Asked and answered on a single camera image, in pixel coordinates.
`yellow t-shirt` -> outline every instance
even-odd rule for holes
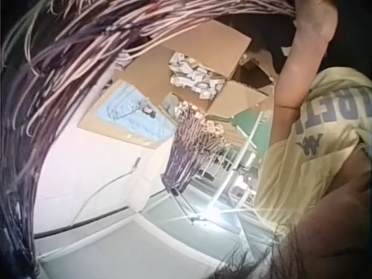
[[[372,82],[349,68],[316,77],[288,139],[271,146],[259,172],[260,221],[286,234],[326,192],[356,145],[371,144]]]

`skin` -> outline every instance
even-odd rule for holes
[[[289,137],[337,26],[337,11],[330,0],[298,0],[296,10],[294,43],[276,85],[270,145]],[[371,274],[365,277],[360,273],[370,273],[372,266],[366,261],[371,237],[370,169],[370,159],[355,149],[326,196],[293,231],[306,278],[371,278]],[[290,249],[283,240],[282,256]],[[275,260],[281,262],[278,255]],[[293,265],[291,261],[286,264],[287,268]]]

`hand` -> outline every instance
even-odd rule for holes
[[[338,12],[334,1],[295,0],[297,30],[330,42],[338,23]]]

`green panel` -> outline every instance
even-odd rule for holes
[[[249,135],[255,125],[258,113],[250,112],[245,110],[234,116],[232,124],[239,126],[247,135]],[[255,135],[253,136],[253,143],[257,145],[257,152],[260,155],[263,155],[267,148],[269,147],[269,138],[271,130],[272,119],[262,123],[256,130]]]

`pile of white connectors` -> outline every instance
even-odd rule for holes
[[[213,99],[222,89],[225,78],[200,65],[195,59],[174,53],[169,68],[173,72],[170,83],[187,87],[199,94],[200,99]]]

